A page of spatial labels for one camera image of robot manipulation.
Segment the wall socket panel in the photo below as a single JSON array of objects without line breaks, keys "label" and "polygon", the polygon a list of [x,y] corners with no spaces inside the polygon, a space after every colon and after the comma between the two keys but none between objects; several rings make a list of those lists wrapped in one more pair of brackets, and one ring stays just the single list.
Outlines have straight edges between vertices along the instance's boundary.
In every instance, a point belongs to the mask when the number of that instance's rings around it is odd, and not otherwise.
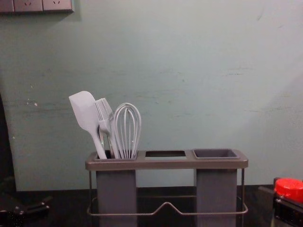
[{"label": "wall socket panel", "polygon": [[14,12],[13,0],[0,0],[0,13]]},{"label": "wall socket panel", "polygon": [[14,0],[15,12],[43,11],[42,0]]},{"label": "wall socket panel", "polygon": [[71,0],[43,0],[43,11],[73,11]]}]

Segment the dark countertop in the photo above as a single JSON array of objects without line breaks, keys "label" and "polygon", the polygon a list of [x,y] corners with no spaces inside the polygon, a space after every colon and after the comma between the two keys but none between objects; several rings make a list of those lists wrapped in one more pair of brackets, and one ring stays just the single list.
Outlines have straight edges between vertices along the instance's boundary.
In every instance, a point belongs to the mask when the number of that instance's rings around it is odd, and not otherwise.
[{"label": "dark countertop", "polygon": [[[258,190],[258,186],[245,187],[245,203],[249,212],[245,215],[245,227],[268,227],[271,221],[272,197]],[[194,187],[178,188],[140,188],[138,189],[138,211],[152,212],[160,203],[171,201],[183,212],[193,212],[194,198],[148,198],[150,195],[193,194]],[[89,205],[88,190],[17,192],[14,196],[25,205],[53,196],[50,213],[43,220],[27,223],[26,227],[86,227],[90,218],[86,214]],[[190,227],[194,226],[192,217],[180,217],[169,207],[163,208],[155,217],[140,218],[139,227]]]}]

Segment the spatula head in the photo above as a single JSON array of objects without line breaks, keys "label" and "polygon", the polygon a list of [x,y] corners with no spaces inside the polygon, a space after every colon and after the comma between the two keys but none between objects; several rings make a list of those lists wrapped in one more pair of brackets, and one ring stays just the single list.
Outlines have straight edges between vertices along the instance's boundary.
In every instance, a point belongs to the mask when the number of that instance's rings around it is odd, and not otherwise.
[{"label": "spatula head", "polygon": [[87,130],[85,126],[85,116],[83,115],[83,111],[95,103],[94,96],[88,91],[81,91],[72,96],[69,96],[69,99],[79,126],[82,129]]}]

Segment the utensil caddy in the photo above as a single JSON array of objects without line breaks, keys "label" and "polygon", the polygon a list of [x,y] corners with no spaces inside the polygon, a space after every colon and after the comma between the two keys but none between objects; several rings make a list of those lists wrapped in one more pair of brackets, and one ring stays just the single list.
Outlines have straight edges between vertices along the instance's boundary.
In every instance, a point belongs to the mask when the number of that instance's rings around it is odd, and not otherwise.
[{"label": "utensil caddy", "polygon": [[[137,216],[153,216],[171,206],[183,216],[196,216],[196,227],[235,227],[244,203],[244,169],[248,159],[238,150],[189,149],[139,151],[136,159],[99,159],[92,153],[85,162],[89,171],[90,206],[87,213],[99,217],[100,227],[137,227]],[[165,202],[151,213],[137,213],[136,170],[194,169],[196,211],[185,213]],[[237,169],[241,169],[241,209],[237,211]],[[96,171],[97,197],[92,199],[91,171]],[[92,213],[98,200],[99,213]]]}]

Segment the electrical socket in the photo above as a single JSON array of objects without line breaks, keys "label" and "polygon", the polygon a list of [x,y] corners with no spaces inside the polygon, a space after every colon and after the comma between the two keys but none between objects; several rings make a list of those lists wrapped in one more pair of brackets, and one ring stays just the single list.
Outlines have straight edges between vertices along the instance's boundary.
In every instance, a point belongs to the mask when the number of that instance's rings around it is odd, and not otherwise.
[{"label": "electrical socket", "polygon": [[0,0],[0,13],[14,12],[13,0]]},{"label": "electrical socket", "polygon": [[42,0],[14,0],[15,12],[39,12],[43,10]]},{"label": "electrical socket", "polygon": [[43,10],[68,10],[72,11],[71,0],[43,0]]}]

